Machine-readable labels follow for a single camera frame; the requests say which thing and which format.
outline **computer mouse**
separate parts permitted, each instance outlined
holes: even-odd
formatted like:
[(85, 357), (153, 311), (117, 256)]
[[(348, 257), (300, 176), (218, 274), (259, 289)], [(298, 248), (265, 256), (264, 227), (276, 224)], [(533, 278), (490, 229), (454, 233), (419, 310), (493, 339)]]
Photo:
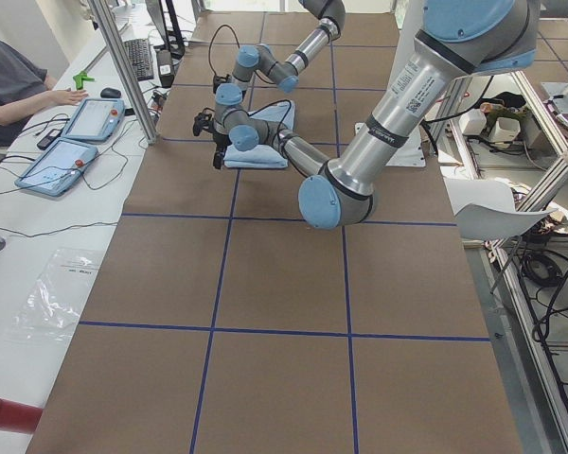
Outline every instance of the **computer mouse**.
[(118, 97), (122, 97), (122, 92), (120, 92), (116, 88), (105, 87), (103, 90), (101, 90), (101, 97), (108, 97), (110, 99), (115, 99)]

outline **phone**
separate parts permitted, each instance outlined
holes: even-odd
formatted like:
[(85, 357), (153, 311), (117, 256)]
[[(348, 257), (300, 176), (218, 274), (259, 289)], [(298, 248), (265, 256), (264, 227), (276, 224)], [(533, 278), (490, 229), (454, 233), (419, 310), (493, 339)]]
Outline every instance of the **phone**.
[(39, 149), (47, 149), (50, 144), (52, 144), (57, 137), (61, 135), (61, 130), (50, 130), (47, 135), (45, 135), (40, 142), (36, 144)]

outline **light blue cloth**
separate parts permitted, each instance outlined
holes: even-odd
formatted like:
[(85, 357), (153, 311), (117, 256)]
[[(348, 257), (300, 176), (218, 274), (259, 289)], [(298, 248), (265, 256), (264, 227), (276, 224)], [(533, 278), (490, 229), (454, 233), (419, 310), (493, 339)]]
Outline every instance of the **light blue cloth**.
[[(282, 123), (291, 130), (294, 127), (295, 107), (294, 102), (291, 103), (290, 110), (288, 102), (279, 102), (253, 115), (253, 118), (279, 122), (284, 117)], [(230, 145), (225, 151), (224, 163), (229, 168), (286, 168), (288, 159), (267, 145), (258, 145), (248, 151), (239, 151)]]

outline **keyboard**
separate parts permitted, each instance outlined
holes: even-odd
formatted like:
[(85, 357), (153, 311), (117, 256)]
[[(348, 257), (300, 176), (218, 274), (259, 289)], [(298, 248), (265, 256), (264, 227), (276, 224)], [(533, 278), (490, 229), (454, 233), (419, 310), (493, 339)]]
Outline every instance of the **keyboard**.
[(151, 56), (150, 40), (138, 38), (124, 42), (124, 48), (133, 64), (137, 80), (153, 79), (153, 58)]

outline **white box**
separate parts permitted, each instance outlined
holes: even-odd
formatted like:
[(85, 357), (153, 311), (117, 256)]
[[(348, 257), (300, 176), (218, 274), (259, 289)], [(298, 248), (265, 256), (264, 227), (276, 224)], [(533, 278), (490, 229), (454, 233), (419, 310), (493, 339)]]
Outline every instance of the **white box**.
[(490, 131), (488, 141), (494, 143), (497, 148), (508, 148), (509, 144), (496, 142), (512, 142), (520, 133), (520, 122), (515, 118), (499, 116)]
[(472, 109), (459, 117), (458, 126), (463, 135), (480, 135), (486, 127), (486, 116), (479, 109)]

